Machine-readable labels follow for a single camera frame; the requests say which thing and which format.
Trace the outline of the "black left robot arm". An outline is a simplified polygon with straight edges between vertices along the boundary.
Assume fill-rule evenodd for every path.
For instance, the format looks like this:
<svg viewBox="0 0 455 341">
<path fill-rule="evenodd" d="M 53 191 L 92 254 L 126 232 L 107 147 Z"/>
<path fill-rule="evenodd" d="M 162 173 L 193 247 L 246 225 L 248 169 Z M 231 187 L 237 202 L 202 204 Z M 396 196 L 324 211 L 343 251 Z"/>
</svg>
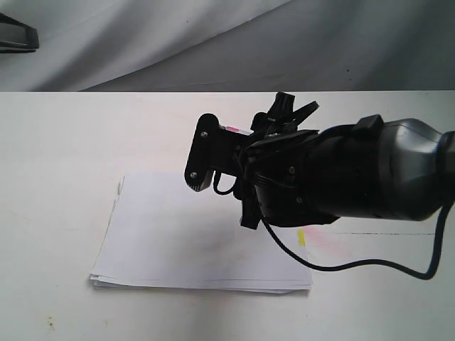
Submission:
<svg viewBox="0 0 455 341">
<path fill-rule="evenodd" d="M 36 28 L 1 13 L 1 54 L 34 53 L 39 48 Z"/>
</svg>

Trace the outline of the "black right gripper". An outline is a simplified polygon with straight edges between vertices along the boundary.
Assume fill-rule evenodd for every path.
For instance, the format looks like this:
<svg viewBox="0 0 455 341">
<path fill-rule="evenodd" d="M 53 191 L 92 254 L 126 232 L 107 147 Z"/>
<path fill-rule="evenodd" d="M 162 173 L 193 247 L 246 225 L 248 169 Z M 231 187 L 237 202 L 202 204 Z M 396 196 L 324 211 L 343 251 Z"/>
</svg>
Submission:
<svg viewBox="0 0 455 341">
<path fill-rule="evenodd" d="M 242 201 L 240 225 L 257 229 L 262 220 L 277 227 L 335 222 L 340 216 L 316 202 L 322 186 L 312 176 L 310 162 L 314 150 L 341 136 L 341 131 L 304 129 L 278 135 L 279 118 L 280 114 L 256 113 L 252 135 L 237 157 L 241 174 L 235 181 L 234 196 Z"/>
</svg>

